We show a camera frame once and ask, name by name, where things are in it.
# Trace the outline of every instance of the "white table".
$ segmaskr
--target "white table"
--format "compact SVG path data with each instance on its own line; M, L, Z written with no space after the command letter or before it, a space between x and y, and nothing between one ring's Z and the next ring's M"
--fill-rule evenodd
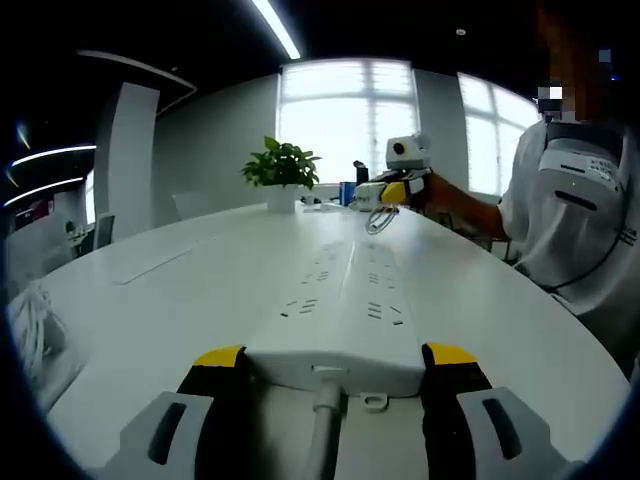
M366 214L297 208L295 215L271 215L255 205L172 224L44 279L87 355L49 415L82 465L103 465L118 448L121 428L158 393L175 391L199 355L246 344L269 299L298 278L318 248L365 238L394 252L421 342L475 355L494 386L511 389L549 423L552 443L568 459L598 446L628 382L552 298L412 212L403 210L369 237ZM311 425L300 437L310 431Z

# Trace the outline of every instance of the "person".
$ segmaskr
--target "person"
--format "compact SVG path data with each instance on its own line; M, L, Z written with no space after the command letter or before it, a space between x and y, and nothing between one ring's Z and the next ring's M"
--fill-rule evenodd
M585 209L563 203L554 195L542 196L535 188L545 148L544 121L522 134L511 182L498 205L475 199L437 173L429 176L423 202L427 210L446 209L491 237L518 242L522 256L515 268L577 316L629 375L640 351L640 249L636 245L640 163L636 135L607 118L604 88L594 81L597 52L593 50L590 56L574 31L563 28L558 17L542 10L539 27L551 53L552 80L563 86L563 110L571 109L572 117L575 114L575 118L567 120L565 115L561 121L612 129L622 138L619 168L628 172L629 178L624 222L598 222ZM574 146L574 152L576 149L581 154L604 155L584 142ZM602 259L595 270L579 278Z

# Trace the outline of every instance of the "white t-shirt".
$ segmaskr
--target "white t-shirt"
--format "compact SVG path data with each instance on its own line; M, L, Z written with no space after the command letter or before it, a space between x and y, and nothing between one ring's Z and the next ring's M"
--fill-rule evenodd
M541 286L571 280L595 265L611 248L620 221L603 222L535 188L546 125L537 123L520 138L513 175L498 205L507 235L523 244L515 268ZM602 155L584 146L589 155ZM623 368L640 351L640 155L635 135L625 129L620 172L630 179L623 234L609 258L592 274L561 288L556 297L595 335Z

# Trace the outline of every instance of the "bright window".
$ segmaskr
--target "bright window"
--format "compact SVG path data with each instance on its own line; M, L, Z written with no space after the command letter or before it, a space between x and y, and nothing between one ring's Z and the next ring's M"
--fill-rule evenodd
M96 222L96 207L93 199L93 170L87 175L84 184L84 205L87 211L87 225Z
M278 140L313 150L321 183L354 181L386 169L387 139L419 130L411 66L388 60L328 60L285 66Z
M458 74L469 151L469 190L502 196L511 181L522 133L540 120L536 104L513 92Z

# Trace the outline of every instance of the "power cord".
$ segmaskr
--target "power cord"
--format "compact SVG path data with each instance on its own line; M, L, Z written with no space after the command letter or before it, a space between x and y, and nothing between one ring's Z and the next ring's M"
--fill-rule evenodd
M385 213L386 216L383 220L380 223L376 223ZM369 214L369 218L367 218L367 223L365 224L367 233L369 235L377 235L391 224L398 213L398 205L395 203L380 205L374 208Z
M342 389L331 380L323 381L316 391L313 401L316 415L302 476L304 480L322 480L334 476L335 472L330 470L330 452L337 447L340 439L340 422L335 422L334 419L340 418L341 395Z
M630 184L631 184L631 179L629 179L629 181L627 182L627 189L626 190L622 187L622 185L620 185L620 190L622 191L622 195L624 197L623 208L622 208L622 220L620 222L620 227L618 228L618 231L616 233L616 237L613 240L613 243L611 244L611 246L609 247L609 250L607 250L607 252L604 254L604 256L600 260L598 260L595 263L595 265L593 265L591 268L586 270L584 273L581 273L577 277L573 277L572 279L567 280L566 282L559 283L558 285L555 285L553 287L545 287L543 285L539 285L540 288L542 288L547 293L557 293L557 291L559 289L567 287L569 285L573 285L574 283L579 282L580 280L588 277L593 272L595 272L598 268L600 268L604 264L604 262L607 261L609 256L613 253L613 251L615 250L616 246L620 242L620 238L622 237L622 232L624 230L624 224L625 224L625 222L627 220L627 213L629 211L629 204L631 203L630 202L630 195L628 193Z

